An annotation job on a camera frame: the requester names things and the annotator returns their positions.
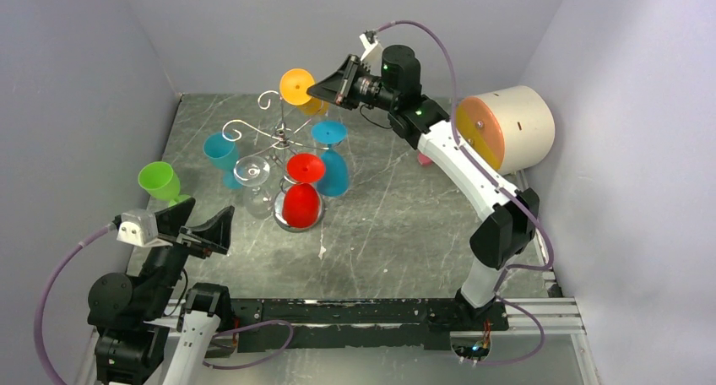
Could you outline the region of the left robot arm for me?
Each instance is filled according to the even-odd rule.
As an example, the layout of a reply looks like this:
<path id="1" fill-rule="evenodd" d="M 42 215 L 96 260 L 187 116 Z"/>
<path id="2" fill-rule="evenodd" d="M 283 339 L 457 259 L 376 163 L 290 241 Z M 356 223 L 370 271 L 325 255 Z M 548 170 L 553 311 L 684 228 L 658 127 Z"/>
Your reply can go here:
<path id="1" fill-rule="evenodd" d="M 150 212 L 127 211 L 115 218 L 117 240 L 148 249 L 140 272 L 105 274 L 89 295 L 88 322 L 97 329 L 97 379 L 103 384 L 143 384 L 165 359 L 170 329 L 155 324 L 163 317 L 190 257 L 225 255 L 231 245 L 234 206 L 223 208 L 206 222 L 189 226 L 195 198 Z M 165 377 L 167 384 L 194 379 L 211 336 L 236 323 L 227 287 L 197 283 L 180 311 L 184 343 L 177 348 Z"/>

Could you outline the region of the clear wine glass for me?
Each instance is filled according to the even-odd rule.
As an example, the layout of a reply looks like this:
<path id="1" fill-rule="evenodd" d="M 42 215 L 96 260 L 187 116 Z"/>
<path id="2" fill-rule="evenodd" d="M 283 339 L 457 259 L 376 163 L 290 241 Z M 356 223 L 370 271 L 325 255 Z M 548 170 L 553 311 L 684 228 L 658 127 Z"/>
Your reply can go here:
<path id="1" fill-rule="evenodd" d="M 234 177 L 243 186 L 244 209 L 255 219 L 265 220 L 274 209 L 273 195 L 265 187 L 271 166 L 260 155 L 241 157 L 235 164 Z"/>

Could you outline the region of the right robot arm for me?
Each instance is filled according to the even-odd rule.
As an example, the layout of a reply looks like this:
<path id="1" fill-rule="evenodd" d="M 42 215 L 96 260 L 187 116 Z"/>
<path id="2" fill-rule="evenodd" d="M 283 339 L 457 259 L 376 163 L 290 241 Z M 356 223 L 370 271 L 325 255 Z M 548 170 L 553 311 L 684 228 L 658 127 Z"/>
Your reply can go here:
<path id="1" fill-rule="evenodd" d="M 469 239 L 473 263 L 458 290 L 455 316 L 467 329 L 488 317 L 507 267 L 534 239 L 540 199 L 532 189 L 519 190 L 505 180 L 453 129 L 447 112 L 424 95 L 421 65 L 404 45 L 387 47 L 380 73 L 370 73 L 357 55 L 306 90 L 312 98 L 344 109 L 360 105 L 384 110 L 390 127 L 413 149 L 432 160 L 469 200 L 480 224 Z"/>

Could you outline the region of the red plastic wine glass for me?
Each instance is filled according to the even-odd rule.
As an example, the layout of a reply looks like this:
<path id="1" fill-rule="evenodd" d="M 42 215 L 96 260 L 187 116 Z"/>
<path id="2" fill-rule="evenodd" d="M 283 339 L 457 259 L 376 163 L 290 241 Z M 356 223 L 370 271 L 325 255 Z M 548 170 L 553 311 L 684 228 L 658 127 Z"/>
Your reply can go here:
<path id="1" fill-rule="evenodd" d="M 314 184 L 323 178 L 325 165 L 316 155 L 299 153 L 290 157 L 286 170 L 296 184 L 285 193 L 282 217 L 292 228 L 308 228 L 317 222 L 320 213 L 320 198 Z"/>

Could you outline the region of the orange plastic wine glass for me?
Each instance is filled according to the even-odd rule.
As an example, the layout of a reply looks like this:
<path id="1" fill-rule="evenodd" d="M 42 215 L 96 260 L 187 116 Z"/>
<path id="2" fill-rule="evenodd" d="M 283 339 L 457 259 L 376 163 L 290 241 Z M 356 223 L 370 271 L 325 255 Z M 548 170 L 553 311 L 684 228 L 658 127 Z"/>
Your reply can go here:
<path id="1" fill-rule="evenodd" d="M 297 108 L 304 115 L 324 116 L 328 104 L 311 97 L 307 90 L 315 84 L 313 76 L 303 68 L 292 68 L 283 74 L 279 82 L 279 93 L 283 100 Z"/>

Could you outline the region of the green plastic wine glass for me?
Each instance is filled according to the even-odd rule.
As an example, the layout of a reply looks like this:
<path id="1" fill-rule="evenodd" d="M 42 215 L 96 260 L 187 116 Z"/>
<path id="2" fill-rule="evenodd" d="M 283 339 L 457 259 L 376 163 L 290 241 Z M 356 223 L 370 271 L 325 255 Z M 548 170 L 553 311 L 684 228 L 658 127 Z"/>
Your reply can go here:
<path id="1" fill-rule="evenodd" d="M 147 164 L 138 174 L 138 184 L 150 197 L 167 202 L 170 206 L 186 201 L 182 185 L 172 166 L 164 161 Z"/>

